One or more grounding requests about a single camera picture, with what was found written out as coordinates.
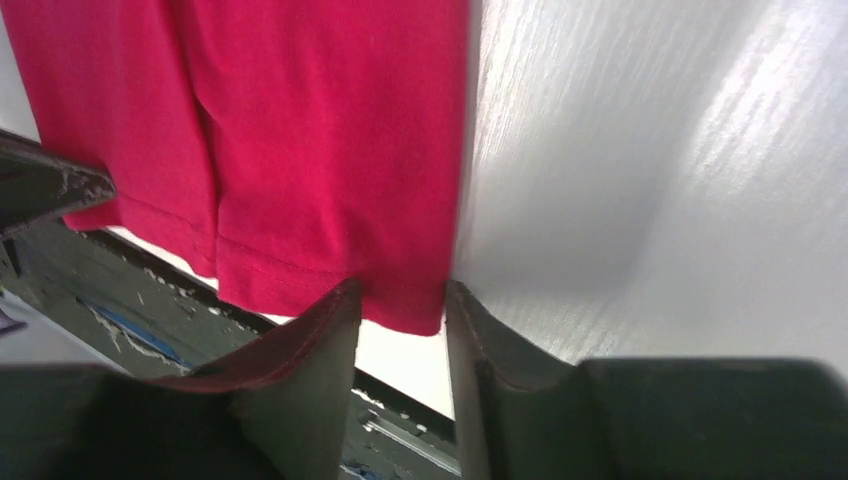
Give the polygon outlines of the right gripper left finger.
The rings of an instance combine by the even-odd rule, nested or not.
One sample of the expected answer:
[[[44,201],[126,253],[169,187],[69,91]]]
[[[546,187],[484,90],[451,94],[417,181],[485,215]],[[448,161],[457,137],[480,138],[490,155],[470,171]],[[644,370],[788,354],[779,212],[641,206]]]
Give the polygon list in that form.
[[[184,376],[5,367],[1,475],[334,479],[360,321],[360,285],[346,280],[297,318]]]

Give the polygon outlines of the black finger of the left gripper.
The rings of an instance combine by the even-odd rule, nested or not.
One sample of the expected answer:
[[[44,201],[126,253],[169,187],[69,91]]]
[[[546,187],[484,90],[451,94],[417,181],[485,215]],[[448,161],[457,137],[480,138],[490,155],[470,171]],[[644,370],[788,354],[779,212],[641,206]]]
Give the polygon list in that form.
[[[1,132],[1,238],[91,208],[116,195],[102,171],[51,154],[32,140]]]

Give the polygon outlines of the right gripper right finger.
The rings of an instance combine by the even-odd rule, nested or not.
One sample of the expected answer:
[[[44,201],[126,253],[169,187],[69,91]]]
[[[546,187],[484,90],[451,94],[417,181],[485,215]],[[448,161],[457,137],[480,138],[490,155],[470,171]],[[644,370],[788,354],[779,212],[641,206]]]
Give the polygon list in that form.
[[[461,282],[446,335],[466,479],[843,479],[847,385],[804,359],[571,365]]]

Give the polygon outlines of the red t shirt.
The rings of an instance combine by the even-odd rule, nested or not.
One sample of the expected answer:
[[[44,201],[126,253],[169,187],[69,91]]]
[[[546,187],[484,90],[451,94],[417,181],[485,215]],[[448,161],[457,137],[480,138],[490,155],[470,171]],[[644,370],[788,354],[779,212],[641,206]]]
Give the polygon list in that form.
[[[355,277],[363,315],[439,331],[464,141],[467,1],[5,1],[45,148],[101,167],[123,227],[294,316]]]

